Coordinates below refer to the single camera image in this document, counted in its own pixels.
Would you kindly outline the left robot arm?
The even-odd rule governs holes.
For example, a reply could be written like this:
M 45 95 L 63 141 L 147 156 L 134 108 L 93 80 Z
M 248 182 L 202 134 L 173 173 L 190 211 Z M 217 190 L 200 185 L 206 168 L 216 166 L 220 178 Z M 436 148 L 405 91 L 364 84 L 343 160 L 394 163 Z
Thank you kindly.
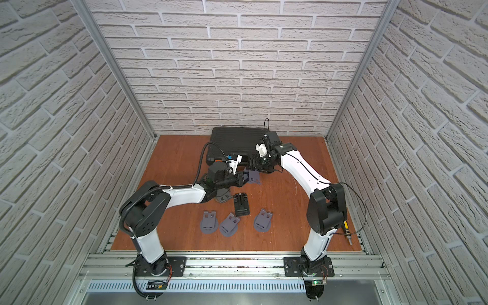
M 166 255 L 156 230 L 166 210 L 207 203 L 219 190 L 240 188 L 248 182 L 249 173 L 221 161 L 211 165 L 193 184 L 167 186 L 147 181 L 120 208 L 119 230 L 130 237 L 137 253 L 147 263 L 154 264 Z

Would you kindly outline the purple-grey phone stand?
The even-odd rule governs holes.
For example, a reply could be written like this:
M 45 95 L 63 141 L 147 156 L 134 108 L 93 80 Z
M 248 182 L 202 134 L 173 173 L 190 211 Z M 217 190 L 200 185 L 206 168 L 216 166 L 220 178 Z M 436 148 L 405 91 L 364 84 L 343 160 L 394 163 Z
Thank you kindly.
M 244 172 L 247 173 L 249 177 L 249 181 L 248 181 L 249 184 L 261 185 L 260 172 L 258 172 L 257 170 L 249 170 L 249 169 L 245 169 Z

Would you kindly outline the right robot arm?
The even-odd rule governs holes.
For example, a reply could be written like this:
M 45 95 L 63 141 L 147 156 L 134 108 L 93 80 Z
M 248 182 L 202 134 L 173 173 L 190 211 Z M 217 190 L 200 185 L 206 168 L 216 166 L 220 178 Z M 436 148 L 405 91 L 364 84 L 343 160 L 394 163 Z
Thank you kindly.
M 348 217 L 344 188 L 322 177 L 290 143 L 275 146 L 257 144 L 255 150 L 257 154 L 250 159 L 252 170 L 272 172 L 279 165 L 309 196 L 306 218 L 310 234 L 302 254 L 309 262 L 323 259 L 333 234 Z

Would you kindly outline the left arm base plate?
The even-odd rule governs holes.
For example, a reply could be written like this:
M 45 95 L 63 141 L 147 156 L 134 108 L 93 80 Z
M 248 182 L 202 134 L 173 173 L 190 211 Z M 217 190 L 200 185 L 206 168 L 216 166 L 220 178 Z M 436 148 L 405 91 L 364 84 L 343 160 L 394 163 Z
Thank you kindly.
M 187 257 L 163 256 L 154 263 L 148 263 L 141 255 L 135 261 L 136 277 L 182 277 L 186 268 Z

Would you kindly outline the black phone stand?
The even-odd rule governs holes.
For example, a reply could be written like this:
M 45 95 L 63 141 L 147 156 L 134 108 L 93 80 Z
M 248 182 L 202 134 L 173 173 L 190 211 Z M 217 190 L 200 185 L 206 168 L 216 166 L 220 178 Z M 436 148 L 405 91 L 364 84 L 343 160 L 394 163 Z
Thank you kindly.
M 238 193 L 233 196 L 235 216 L 242 217 L 250 215 L 249 200 L 246 193 Z

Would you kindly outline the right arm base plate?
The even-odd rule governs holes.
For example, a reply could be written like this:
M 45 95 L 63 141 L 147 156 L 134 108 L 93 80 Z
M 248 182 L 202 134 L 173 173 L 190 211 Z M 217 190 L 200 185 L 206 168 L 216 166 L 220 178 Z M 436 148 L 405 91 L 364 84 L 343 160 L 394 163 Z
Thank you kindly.
M 317 261 L 310 261 L 305 255 L 285 257 L 283 266 L 286 277 L 329 278 L 335 276 L 332 260 L 327 255 Z

